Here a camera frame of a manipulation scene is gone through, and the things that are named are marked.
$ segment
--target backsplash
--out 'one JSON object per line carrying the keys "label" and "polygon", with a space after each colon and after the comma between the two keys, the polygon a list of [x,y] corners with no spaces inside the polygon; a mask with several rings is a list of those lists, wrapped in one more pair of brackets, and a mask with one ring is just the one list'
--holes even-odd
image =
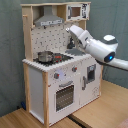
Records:
{"label": "backsplash", "polygon": [[71,37],[66,32],[66,28],[72,25],[79,26],[79,22],[51,25],[45,28],[43,26],[33,28],[31,32],[33,59],[37,58],[37,53],[41,51],[66,50]]}

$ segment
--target kitchen hood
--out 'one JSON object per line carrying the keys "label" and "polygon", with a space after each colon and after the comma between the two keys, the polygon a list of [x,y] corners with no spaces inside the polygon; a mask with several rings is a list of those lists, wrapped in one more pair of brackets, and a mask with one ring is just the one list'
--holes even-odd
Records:
{"label": "kitchen hood", "polygon": [[44,15],[34,22],[36,27],[64,23],[64,19],[53,15],[52,5],[43,6]]}

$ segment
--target cabinet door handle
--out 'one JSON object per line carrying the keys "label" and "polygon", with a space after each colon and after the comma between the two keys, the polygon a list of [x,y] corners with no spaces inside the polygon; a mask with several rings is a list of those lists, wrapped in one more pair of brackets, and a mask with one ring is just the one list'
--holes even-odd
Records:
{"label": "cabinet door handle", "polygon": [[85,90],[86,88],[86,83],[87,83],[87,79],[85,76],[83,76],[83,80],[84,80],[84,87],[82,87],[82,90]]}
{"label": "cabinet door handle", "polygon": [[73,81],[69,81],[66,84],[61,84],[61,85],[59,85],[59,87],[66,87],[66,86],[69,86],[71,83],[73,83]]}
{"label": "cabinet door handle", "polygon": [[71,19],[71,16],[72,16],[72,7],[71,6],[68,6],[68,10],[70,11],[70,15],[68,16],[68,19]]}

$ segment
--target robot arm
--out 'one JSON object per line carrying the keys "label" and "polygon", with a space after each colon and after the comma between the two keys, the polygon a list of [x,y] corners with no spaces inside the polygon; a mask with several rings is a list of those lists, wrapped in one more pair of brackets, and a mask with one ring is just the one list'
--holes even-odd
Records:
{"label": "robot arm", "polygon": [[93,39],[87,30],[75,25],[71,26],[68,32],[70,32],[75,44],[77,44],[77,48],[90,54],[99,64],[128,70],[128,61],[115,58],[118,42],[114,36],[105,36],[103,43]]}

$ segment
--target wooden toy kitchen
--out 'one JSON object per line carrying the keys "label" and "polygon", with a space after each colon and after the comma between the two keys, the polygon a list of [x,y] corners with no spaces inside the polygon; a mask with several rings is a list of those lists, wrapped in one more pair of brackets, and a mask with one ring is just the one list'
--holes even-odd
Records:
{"label": "wooden toy kitchen", "polygon": [[101,66],[66,28],[86,29],[90,2],[22,4],[26,110],[49,127],[100,95]]}

